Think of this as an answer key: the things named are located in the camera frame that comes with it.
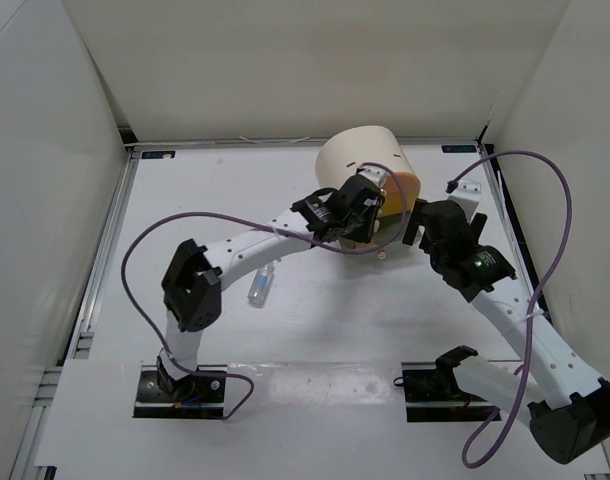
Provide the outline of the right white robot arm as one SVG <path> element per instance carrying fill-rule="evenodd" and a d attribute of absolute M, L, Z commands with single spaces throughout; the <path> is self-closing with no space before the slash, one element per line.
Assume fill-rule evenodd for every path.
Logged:
<path fill-rule="evenodd" d="M 479 237 L 486 217 L 468 218 L 454 200 L 418 200 L 406 233 L 446 284 L 497 329 L 520 356 L 514 375 L 458 346 L 435 361 L 428 390 L 479 397 L 520 421 L 541 450 L 569 464 L 610 438 L 610 380 L 586 363 L 531 304 L 511 263 Z"/>

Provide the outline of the pale bottom drawer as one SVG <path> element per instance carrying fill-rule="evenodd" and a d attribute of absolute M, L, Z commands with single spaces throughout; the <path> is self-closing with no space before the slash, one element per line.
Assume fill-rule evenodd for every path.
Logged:
<path fill-rule="evenodd" d="M 386 251 L 390 245 L 400 246 L 403 244 L 402 239 L 407 227 L 408 219 L 401 222 L 402 219 L 402 214 L 377 219 L 372 239 L 368 241 L 376 243 L 377 247 L 375 248 L 370 248 L 363 251 L 351 251 L 341 245 L 342 240 L 345 238 L 341 238 L 338 241 L 339 247 L 342 250 L 354 252 L 355 255 L 375 255 L 377 258 L 384 259 L 386 257 Z"/>

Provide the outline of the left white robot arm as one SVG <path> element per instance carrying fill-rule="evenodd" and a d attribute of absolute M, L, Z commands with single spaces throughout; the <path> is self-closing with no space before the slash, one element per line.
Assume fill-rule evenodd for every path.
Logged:
<path fill-rule="evenodd" d="M 322 188 L 268 224 L 224 241 L 199 246 L 182 242 L 162 280 L 168 347 L 157 359 L 157 383 L 176 400 L 200 391 L 195 385 L 202 331 L 222 312 L 221 294 L 236 281 L 284 256 L 341 238 L 367 243 L 384 202 L 387 173 L 366 167 L 339 188 Z"/>

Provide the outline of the clear bottle blue label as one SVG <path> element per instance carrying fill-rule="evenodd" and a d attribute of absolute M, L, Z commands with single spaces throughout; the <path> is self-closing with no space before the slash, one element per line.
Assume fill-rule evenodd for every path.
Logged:
<path fill-rule="evenodd" d="M 250 286 L 247 299 L 255 308 L 262 308 L 267 300 L 274 279 L 275 265 L 267 264 L 259 268 Z"/>

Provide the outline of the yellow drawer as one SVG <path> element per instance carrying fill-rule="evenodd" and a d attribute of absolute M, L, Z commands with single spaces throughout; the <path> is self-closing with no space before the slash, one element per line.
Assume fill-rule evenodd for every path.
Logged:
<path fill-rule="evenodd" d="M 401 194 L 396 183 L 386 184 L 384 202 L 380 207 L 377 218 L 386 218 L 410 211 L 419 195 L 419 187 L 412 184 L 403 184 L 404 193 Z"/>

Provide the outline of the beige makeup sponge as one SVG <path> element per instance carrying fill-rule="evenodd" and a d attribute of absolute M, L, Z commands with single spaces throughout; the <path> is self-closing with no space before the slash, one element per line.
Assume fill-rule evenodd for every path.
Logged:
<path fill-rule="evenodd" d="M 342 240 L 341 245 L 344 248 L 349 249 L 351 251 L 363 251 L 366 249 L 377 247 L 377 244 L 374 242 L 361 243 L 361 242 L 356 242 L 353 240 L 346 240 L 346 239 Z"/>

